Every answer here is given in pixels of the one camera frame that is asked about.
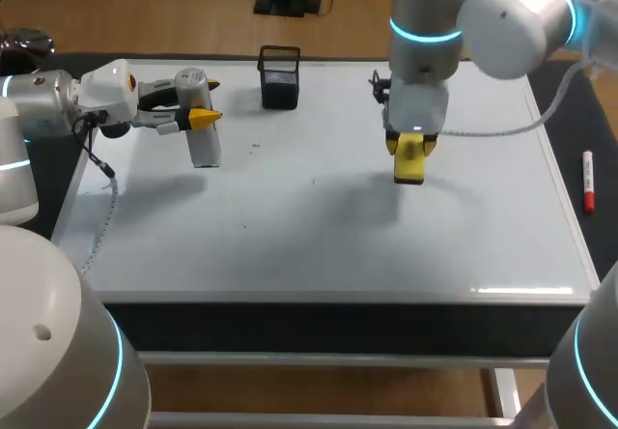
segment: metal table frame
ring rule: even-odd
[[[490,369],[492,401],[497,417],[430,417],[396,415],[300,415],[250,413],[158,413],[151,414],[156,427],[268,427],[268,428],[415,428],[487,429],[493,427],[536,427],[545,416],[545,389],[541,386],[521,410],[514,368],[547,367],[538,359],[495,359],[469,357],[341,356],[306,354],[230,354],[142,352],[144,364],[167,365],[270,365],[270,366],[371,366],[406,368]]]

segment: whiteboard surface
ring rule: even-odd
[[[121,192],[87,275],[103,301],[583,304],[598,285],[544,129],[440,136],[425,184],[401,186],[367,82],[386,63],[302,63],[298,109],[279,112],[262,109],[254,62],[131,63],[142,81],[200,67],[221,82],[222,159],[193,169],[183,133],[97,137]],[[448,85],[446,129],[538,118],[526,78],[461,63]],[[77,172],[56,226],[78,267],[106,184],[92,163]]]

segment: gray cylinder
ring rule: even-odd
[[[212,109],[209,80],[203,71],[184,69],[178,72],[174,82],[180,107]],[[214,124],[186,131],[186,143],[195,168],[215,167],[221,163],[221,144]]]
[[[415,36],[434,38],[457,32],[462,0],[393,0],[392,24]],[[457,70],[462,38],[416,42],[393,31],[390,70],[405,83],[438,82]]]
[[[87,281],[41,236],[0,241],[0,428],[145,428],[146,370]]]
[[[39,211],[37,188],[13,102],[0,98],[0,224],[17,225]]]
[[[66,136],[77,118],[73,78],[63,70],[0,78],[2,97],[17,106],[26,139]]]
[[[618,264],[549,362],[547,399],[560,429],[618,425]]]

